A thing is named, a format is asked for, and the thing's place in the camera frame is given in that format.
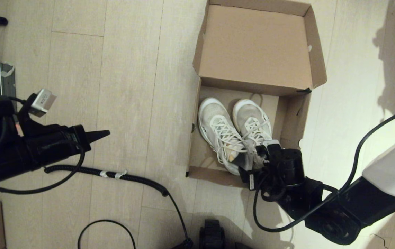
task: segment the black wire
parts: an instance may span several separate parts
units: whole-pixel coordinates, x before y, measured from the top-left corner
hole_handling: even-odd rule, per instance
[[[132,241],[132,243],[133,243],[133,248],[136,249],[136,243],[134,242],[133,235],[132,235],[131,232],[128,230],[128,228],[126,228],[126,227],[125,227],[124,225],[122,225],[121,223],[115,222],[115,221],[113,221],[113,220],[98,220],[98,221],[91,222],[90,224],[88,224],[88,225],[82,230],[82,232],[80,232],[79,239],[77,240],[77,249],[80,249],[80,240],[82,239],[82,235],[83,235],[83,233],[85,232],[85,230],[87,230],[87,228],[88,228],[89,226],[91,226],[91,225],[93,225],[93,224],[96,224],[96,223],[99,223],[99,222],[110,222],[110,223],[117,224],[117,225],[119,225],[120,227],[124,228],[124,229],[128,232],[129,236],[131,237],[131,241]]]
[[[320,207],[322,207],[324,204],[326,204],[327,202],[329,202],[330,200],[333,199],[333,197],[335,197],[335,194],[329,195],[323,202],[319,203],[318,205],[316,205],[313,209],[311,209],[310,211],[308,211],[306,214],[304,214],[303,216],[301,216],[299,219],[294,220],[293,222],[285,225],[284,227],[279,227],[279,228],[268,228],[268,227],[264,227],[259,223],[259,220],[257,219],[257,213],[256,213],[256,205],[257,205],[257,196],[259,194],[260,191],[260,186],[262,185],[262,183],[264,182],[264,180],[267,177],[264,177],[262,179],[262,181],[259,183],[258,189],[256,190],[256,193],[254,194],[254,202],[253,202],[253,218],[254,218],[254,222],[256,223],[256,225],[266,231],[266,232],[270,232],[270,233],[280,233],[283,232],[285,230],[288,230],[292,227],[294,227],[295,225],[299,224],[301,221],[303,221],[304,219],[306,219],[308,216],[310,216],[311,214],[313,214],[316,210],[318,210]]]
[[[185,240],[187,240],[188,233],[187,233],[187,228],[185,227],[185,223],[183,222],[183,219],[182,219],[182,214],[180,214],[179,208],[177,207],[176,202],[172,198],[171,194],[169,194],[168,196],[170,197],[172,203],[174,204],[174,207],[176,208],[177,214],[179,215],[179,218],[180,218],[180,222],[182,223],[183,233],[185,233]]]
[[[333,186],[329,186],[327,184],[322,184],[322,188],[325,189],[326,191],[330,191],[331,193],[336,193],[338,191],[337,188]]]
[[[392,120],[395,120],[395,115],[392,115],[390,118],[388,118],[387,120],[385,120],[384,122],[378,124],[377,126],[375,126],[373,129],[371,129],[371,131],[369,131],[363,138],[362,140],[359,142],[359,144],[357,145],[356,148],[356,152],[354,154],[354,162],[353,162],[353,168],[351,169],[351,173],[350,176],[348,177],[347,181],[345,182],[345,184],[340,188],[338,194],[344,192],[346,190],[346,188],[348,188],[351,184],[351,182],[353,181],[354,175],[356,174],[357,171],[357,162],[359,160],[359,153],[360,153],[360,149],[362,148],[363,143],[368,139],[368,137],[371,136],[371,134],[373,134],[375,131],[377,131],[379,128],[381,128],[382,126],[386,125],[387,123],[391,122]]]
[[[9,194],[37,194],[37,193],[42,193],[45,191],[48,191],[50,189],[53,189],[57,186],[60,186],[61,184],[65,183],[66,181],[69,180],[69,178],[71,178],[82,166],[83,160],[85,159],[85,150],[82,148],[82,146],[76,142],[73,141],[60,141],[57,143],[54,143],[52,145],[49,145],[48,147],[52,147],[54,145],[59,145],[59,144],[72,144],[72,145],[76,145],[79,150],[80,150],[80,158],[79,161],[77,162],[77,165],[74,167],[73,171],[67,175],[65,178],[63,178],[62,180],[58,181],[55,184],[43,187],[43,188],[38,188],[38,189],[33,189],[33,190],[13,190],[13,189],[6,189],[6,188],[2,188],[0,187],[0,192],[3,193],[9,193]]]
[[[25,104],[25,102],[26,102],[26,100],[23,100],[23,99],[20,99],[20,98],[16,98],[16,97],[8,97],[10,100],[13,100],[13,101],[17,101],[17,102],[19,102],[20,104]]]
[[[381,238],[381,239],[384,241],[384,247],[385,247],[386,249],[389,249],[389,248],[385,245],[385,239],[384,239],[384,238],[382,238],[381,236],[379,236],[379,235],[377,235],[377,234],[375,234],[375,233],[370,234],[370,238],[371,238],[372,235]]]
[[[45,171],[45,173],[48,174],[48,173],[58,171],[58,170],[72,171],[73,169],[74,169],[74,166],[71,166],[71,165],[53,165],[53,166],[47,167],[44,171]],[[89,168],[89,167],[80,167],[79,172],[84,173],[84,174],[89,174],[89,175],[101,176],[100,173],[102,172],[102,170],[93,169],[93,168]],[[109,178],[115,178],[116,172],[107,171],[106,175]],[[124,180],[124,181],[141,183],[146,186],[150,186],[150,187],[158,190],[162,194],[162,196],[164,196],[164,197],[169,196],[171,199],[171,202],[173,203],[173,205],[177,211],[177,214],[179,215],[180,222],[181,222],[182,228],[183,228],[183,233],[185,234],[185,240],[188,240],[187,228],[185,227],[185,222],[183,222],[182,214],[180,213],[180,210],[177,207],[177,204],[174,201],[174,198],[172,197],[172,195],[169,193],[169,191],[164,186],[162,186],[161,184],[159,184],[153,180],[149,180],[147,178],[144,178],[141,176],[135,176],[135,175],[121,175],[119,177],[119,179]]]
[[[2,133],[0,136],[0,145],[2,145],[3,141],[5,140],[7,129],[8,129],[8,119],[7,117],[4,117],[2,118]]]
[[[314,208],[312,208],[310,211],[308,211],[306,214],[304,214],[303,216],[299,217],[299,219],[296,219],[294,221],[292,221],[291,223],[285,225],[284,227],[280,227],[280,228],[268,228],[268,227],[264,227],[262,226],[258,219],[257,219],[257,214],[256,214],[256,204],[257,204],[257,196],[259,194],[259,190],[260,187],[262,186],[264,180],[268,177],[268,175],[266,177],[264,177],[258,186],[258,189],[256,190],[256,193],[254,194],[254,202],[253,202],[253,217],[254,217],[254,222],[256,223],[256,225],[267,232],[270,233],[280,233],[283,232],[285,230],[288,230],[292,227],[294,227],[295,225],[299,224],[301,221],[303,221],[304,219],[306,219],[308,216],[310,216],[311,214],[313,214],[316,210],[318,210],[319,208],[321,208],[323,205],[325,205],[326,203],[330,202],[333,198],[335,198],[337,195],[341,194],[343,191],[345,191],[351,184],[351,181],[354,178],[354,175],[356,174],[357,171],[357,162],[359,159],[359,153],[360,153],[360,149],[362,148],[362,145],[364,144],[364,142],[368,139],[368,137],[371,136],[371,134],[373,134],[375,131],[377,131],[378,129],[380,129],[382,126],[386,125],[387,123],[389,123],[390,121],[395,120],[395,115],[392,115],[390,118],[388,118],[387,120],[385,120],[384,122],[380,123],[379,125],[375,126],[375,128],[371,129],[370,132],[368,132],[363,138],[362,140],[359,142],[359,144],[357,145],[356,148],[356,153],[354,154],[354,163],[353,163],[353,168],[351,170],[350,176],[348,177],[348,180],[346,181],[346,183],[343,185],[342,188],[340,188],[340,190],[336,191],[336,192],[332,192],[331,195],[329,195],[324,201],[320,202],[318,205],[316,205]]]

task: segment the wooden floor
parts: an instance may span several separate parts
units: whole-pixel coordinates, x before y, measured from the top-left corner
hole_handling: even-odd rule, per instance
[[[86,166],[141,175],[164,184],[194,241],[205,218],[221,221],[229,245],[256,249],[395,249],[395,214],[365,228],[350,246],[332,244],[299,224],[271,234],[252,218],[252,193],[185,178],[198,80],[191,66],[206,0],[0,0],[0,60],[16,66],[18,96],[48,88],[58,98],[41,123],[109,129]],[[340,187],[362,136],[395,113],[395,1],[311,0],[328,83],[315,89],[300,142],[305,173]],[[395,122],[376,132],[359,171],[395,142]],[[77,157],[69,159],[75,163]],[[66,173],[41,170],[2,186],[31,189]],[[169,249],[183,240],[170,200],[136,183],[76,174],[44,194],[0,194],[9,249],[76,248],[80,231],[97,219],[119,221],[140,249]],[[289,220],[274,204],[259,204],[269,226]],[[111,224],[91,227],[82,249],[131,248]]]

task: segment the cable tie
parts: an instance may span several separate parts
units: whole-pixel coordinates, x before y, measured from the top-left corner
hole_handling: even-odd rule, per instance
[[[105,170],[102,170],[99,175],[102,177],[108,178],[107,171],[105,171]]]
[[[120,177],[123,176],[123,175],[126,175],[127,172],[128,172],[128,171],[125,170],[123,173],[116,173],[115,179],[120,179]]]
[[[15,70],[16,68],[15,68],[13,65],[9,64],[8,62],[4,62],[4,64],[7,64],[7,65],[9,65],[9,66],[12,66],[12,68],[11,68],[8,72],[6,72],[6,71],[2,71],[2,72],[1,72],[1,76],[4,77],[4,78],[6,78],[6,77],[8,77],[8,76],[11,76],[11,74],[14,73],[14,70]]]

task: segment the white sneaker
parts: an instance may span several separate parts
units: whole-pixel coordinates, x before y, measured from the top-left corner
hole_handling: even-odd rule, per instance
[[[226,169],[239,175],[239,166],[248,169],[250,158],[244,141],[234,128],[224,105],[215,98],[206,98],[199,106],[199,129],[204,139],[217,153]]]
[[[245,140],[253,140],[256,146],[265,140],[273,140],[267,114],[254,101],[242,99],[233,108],[233,121]]]

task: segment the white shoelace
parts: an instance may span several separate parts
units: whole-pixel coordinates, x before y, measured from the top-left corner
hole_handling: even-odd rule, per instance
[[[211,124],[216,133],[217,142],[214,151],[217,154],[217,159],[221,164],[228,161],[229,154],[224,154],[224,149],[245,153],[246,149],[237,149],[236,146],[243,143],[242,137],[237,133],[234,127],[230,126],[226,119],[219,118],[214,124]]]
[[[259,120],[257,118],[250,118],[248,123],[245,123],[245,127],[248,130],[248,132],[242,137],[243,139],[246,139],[247,137],[251,140],[253,140],[257,145],[260,145],[264,140],[267,140],[267,137],[264,137],[265,130],[263,129],[263,126],[267,125],[270,123],[270,120],[267,120],[263,123],[259,123]]]

